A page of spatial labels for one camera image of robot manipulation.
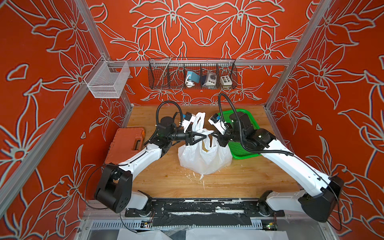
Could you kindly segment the white printed plastic bag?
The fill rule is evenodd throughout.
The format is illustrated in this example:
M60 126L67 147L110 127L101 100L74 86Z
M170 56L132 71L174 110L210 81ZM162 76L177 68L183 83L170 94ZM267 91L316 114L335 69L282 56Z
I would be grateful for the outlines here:
M192 131L203 134L198 136L195 145L182 145L178 149L181 167L194 171L200 175L213 174L231 165L233 156L228 146L221 147L215 137L209 137L213 131L204 128L205 113L197 113L192 124Z

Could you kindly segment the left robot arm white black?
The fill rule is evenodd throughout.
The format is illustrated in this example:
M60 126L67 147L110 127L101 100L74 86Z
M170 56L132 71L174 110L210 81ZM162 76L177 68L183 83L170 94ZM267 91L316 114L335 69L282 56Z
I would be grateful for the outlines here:
M95 200L115 213L125 209L147 210L150 197L141 192L133 192L135 178L153 162L162 158L174 142L185 142L193 146L207 136L192 130L190 124L197 123L198 117L187 112L181 127L177 127L172 117L164 117L157 124L154 136L139 153L119 164L107 164L98 182Z

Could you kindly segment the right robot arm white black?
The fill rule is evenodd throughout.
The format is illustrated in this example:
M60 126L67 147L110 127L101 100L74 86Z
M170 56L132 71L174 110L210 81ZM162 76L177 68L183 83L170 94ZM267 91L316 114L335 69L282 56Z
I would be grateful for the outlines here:
M258 199L258 210L262 216L268 217L277 211L295 211L325 223L334 208L339 206L344 181L310 166L269 131L256 129L247 114L232 113L227 121L223 116L214 114L209 123L217 129L216 138L220 146L239 143L246 151L272 161L302 187L298 192L264 192Z

